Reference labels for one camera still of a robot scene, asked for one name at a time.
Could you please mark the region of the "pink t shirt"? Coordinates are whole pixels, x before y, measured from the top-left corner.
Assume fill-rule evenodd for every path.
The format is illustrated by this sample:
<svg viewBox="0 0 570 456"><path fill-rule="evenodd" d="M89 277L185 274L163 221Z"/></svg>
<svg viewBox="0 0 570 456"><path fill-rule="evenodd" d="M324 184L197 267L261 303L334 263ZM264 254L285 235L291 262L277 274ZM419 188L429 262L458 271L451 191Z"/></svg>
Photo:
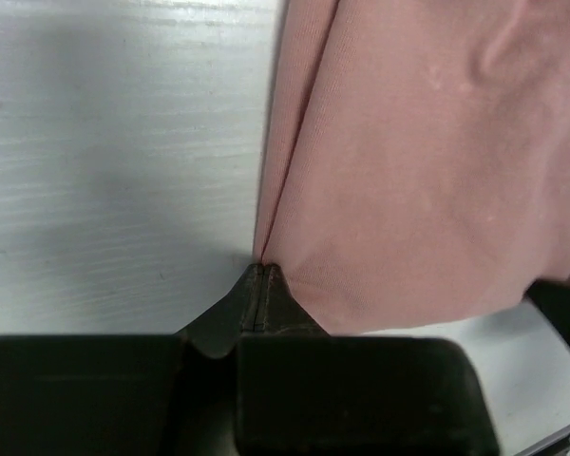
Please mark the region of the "pink t shirt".
<svg viewBox="0 0 570 456"><path fill-rule="evenodd" d="M293 1L255 255L331 333L570 283L570 1Z"/></svg>

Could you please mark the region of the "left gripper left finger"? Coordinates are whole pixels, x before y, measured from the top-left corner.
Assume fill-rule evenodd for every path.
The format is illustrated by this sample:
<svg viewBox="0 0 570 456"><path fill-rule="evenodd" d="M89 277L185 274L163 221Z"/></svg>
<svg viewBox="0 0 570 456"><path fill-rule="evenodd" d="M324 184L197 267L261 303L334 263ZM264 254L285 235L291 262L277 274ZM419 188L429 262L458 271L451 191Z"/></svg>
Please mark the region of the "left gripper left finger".
<svg viewBox="0 0 570 456"><path fill-rule="evenodd" d="M229 354L255 318L264 268L248 266L233 288L216 304L177 332L177 336L204 357L221 359Z"/></svg>

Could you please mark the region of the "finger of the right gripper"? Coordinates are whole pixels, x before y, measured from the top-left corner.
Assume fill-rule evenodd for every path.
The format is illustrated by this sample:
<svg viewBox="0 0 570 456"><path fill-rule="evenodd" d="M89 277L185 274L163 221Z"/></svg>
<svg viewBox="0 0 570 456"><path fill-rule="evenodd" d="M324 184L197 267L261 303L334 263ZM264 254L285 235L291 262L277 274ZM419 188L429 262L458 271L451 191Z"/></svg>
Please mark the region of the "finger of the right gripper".
<svg viewBox="0 0 570 456"><path fill-rule="evenodd" d="M570 347L570 287L539 280L529 287L526 296Z"/></svg>

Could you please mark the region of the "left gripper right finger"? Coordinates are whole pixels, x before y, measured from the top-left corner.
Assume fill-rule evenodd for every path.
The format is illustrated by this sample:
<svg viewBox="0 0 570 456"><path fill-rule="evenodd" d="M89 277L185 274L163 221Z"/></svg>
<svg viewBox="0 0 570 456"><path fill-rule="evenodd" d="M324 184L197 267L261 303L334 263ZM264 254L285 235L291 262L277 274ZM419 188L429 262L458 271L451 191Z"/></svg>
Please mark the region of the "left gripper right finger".
<svg viewBox="0 0 570 456"><path fill-rule="evenodd" d="M274 335L327 335L293 298L281 268L274 264L264 266L262 271L258 331Z"/></svg>

